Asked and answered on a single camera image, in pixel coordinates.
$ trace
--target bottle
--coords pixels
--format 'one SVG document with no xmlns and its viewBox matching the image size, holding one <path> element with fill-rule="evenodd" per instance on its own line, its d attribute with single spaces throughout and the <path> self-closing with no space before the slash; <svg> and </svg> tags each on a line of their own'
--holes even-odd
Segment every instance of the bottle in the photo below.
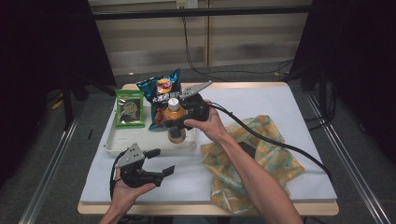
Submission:
<svg viewBox="0 0 396 224">
<path fill-rule="evenodd" d="M 177 98 L 171 98 L 168 101 L 168 107 L 164 112 L 166 119 L 178 119 L 184 116 L 185 113 Z M 180 130 L 178 127 L 168 128 L 168 138 L 172 143 L 182 143 L 186 139 L 186 129 Z"/>
</svg>

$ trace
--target snack bag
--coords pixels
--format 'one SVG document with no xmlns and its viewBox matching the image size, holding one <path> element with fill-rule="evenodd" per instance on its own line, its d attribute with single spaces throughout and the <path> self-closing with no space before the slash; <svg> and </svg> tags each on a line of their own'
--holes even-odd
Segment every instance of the snack bag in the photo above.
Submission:
<svg viewBox="0 0 396 224">
<path fill-rule="evenodd" d="M 136 83 L 143 95 L 151 103 L 151 120 L 149 130 L 164 131 L 163 114 L 170 98 L 177 98 L 181 94 L 180 69 L 169 76 L 152 77 Z"/>
<path fill-rule="evenodd" d="M 141 91 L 116 90 L 116 128 L 144 128 L 143 94 Z"/>
</svg>

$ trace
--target white table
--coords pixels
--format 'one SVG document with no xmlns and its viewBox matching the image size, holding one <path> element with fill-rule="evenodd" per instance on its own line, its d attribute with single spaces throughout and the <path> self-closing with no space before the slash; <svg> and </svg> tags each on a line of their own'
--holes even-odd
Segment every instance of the white table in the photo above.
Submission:
<svg viewBox="0 0 396 224">
<path fill-rule="evenodd" d="M 137 89 L 135 84 L 123 87 Z M 318 151 L 307 130 L 301 112 L 286 83 L 239 82 L 213 83 L 200 92 L 203 98 L 224 106 L 238 118 L 269 115 L 286 140 L 286 144 L 301 148 L 320 161 Z M 233 122 L 219 112 L 225 125 Z M 106 131 L 92 162 L 86 186 L 81 194 L 78 211 L 81 214 L 104 214 L 109 207 L 108 180 L 115 160 L 105 150 Z M 200 145 L 210 140 L 196 131 L 196 149 L 180 156 L 158 157 L 145 161 L 144 169 L 160 172 L 175 165 L 173 175 L 162 186 L 138 198 L 130 214 L 144 216 L 233 216 L 210 201 L 212 175 L 202 166 Z M 291 151 L 305 168 L 305 173 L 288 183 L 290 198 L 301 216 L 334 216 L 338 213 L 336 194 L 327 175 L 305 156 Z M 244 216 L 257 215 L 249 211 Z"/>
</svg>

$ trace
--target metal bracket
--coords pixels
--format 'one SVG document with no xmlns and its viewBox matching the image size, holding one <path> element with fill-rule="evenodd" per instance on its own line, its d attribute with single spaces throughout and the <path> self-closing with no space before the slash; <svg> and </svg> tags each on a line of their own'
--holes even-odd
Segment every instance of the metal bracket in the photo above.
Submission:
<svg viewBox="0 0 396 224">
<path fill-rule="evenodd" d="M 137 143 L 133 143 L 125 151 L 125 154 L 120 157 L 120 159 L 117 161 L 117 164 L 114 167 L 118 169 L 123 166 L 129 165 L 131 163 L 141 161 L 145 158 L 146 156 L 143 153 L 143 151 L 140 149 L 139 145 Z"/>
<path fill-rule="evenodd" d="M 201 83 L 201 84 L 197 84 L 194 86 L 190 86 L 190 87 L 186 87 L 183 92 L 181 93 L 181 95 L 179 96 L 180 99 L 184 100 L 188 97 L 191 97 L 193 95 L 195 95 L 196 93 L 198 93 L 199 91 L 205 89 L 206 87 L 210 86 L 213 82 L 212 81 L 208 81 L 205 83 Z"/>
</svg>

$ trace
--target yellow cloth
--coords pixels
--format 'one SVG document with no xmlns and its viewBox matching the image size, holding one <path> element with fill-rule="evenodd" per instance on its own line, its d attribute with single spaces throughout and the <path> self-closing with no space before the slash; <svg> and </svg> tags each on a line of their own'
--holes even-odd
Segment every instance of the yellow cloth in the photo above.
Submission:
<svg viewBox="0 0 396 224">
<path fill-rule="evenodd" d="M 268 116 L 259 115 L 256 118 L 243 119 L 242 121 L 256 133 L 284 143 L 282 135 Z M 236 142 L 245 142 L 256 148 L 256 162 L 277 179 L 284 190 L 290 194 L 287 182 L 305 171 L 304 167 L 294 159 L 291 153 L 283 147 L 260 140 L 238 123 L 233 123 L 226 129 Z M 214 176 L 211 200 L 234 214 L 240 214 L 254 208 L 241 179 L 223 148 L 211 143 L 202 145 L 201 149 L 205 153 L 204 167 Z"/>
</svg>

